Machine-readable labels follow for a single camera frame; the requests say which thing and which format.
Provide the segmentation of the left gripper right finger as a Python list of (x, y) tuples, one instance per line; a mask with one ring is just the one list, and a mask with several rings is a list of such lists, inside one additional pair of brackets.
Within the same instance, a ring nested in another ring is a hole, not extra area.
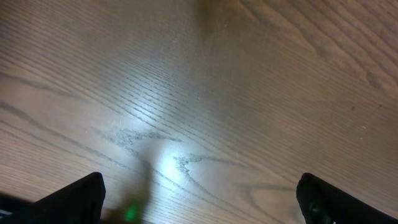
[(306, 224), (397, 224), (396, 218), (308, 172), (298, 182), (296, 197)]

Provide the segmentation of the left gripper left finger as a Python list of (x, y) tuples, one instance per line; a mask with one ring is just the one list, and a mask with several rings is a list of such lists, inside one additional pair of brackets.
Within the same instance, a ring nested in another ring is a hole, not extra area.
[(34, 203), (1, 195), (1, 223), (99, 224), (105, 194), (102, 174), (93, 172)]

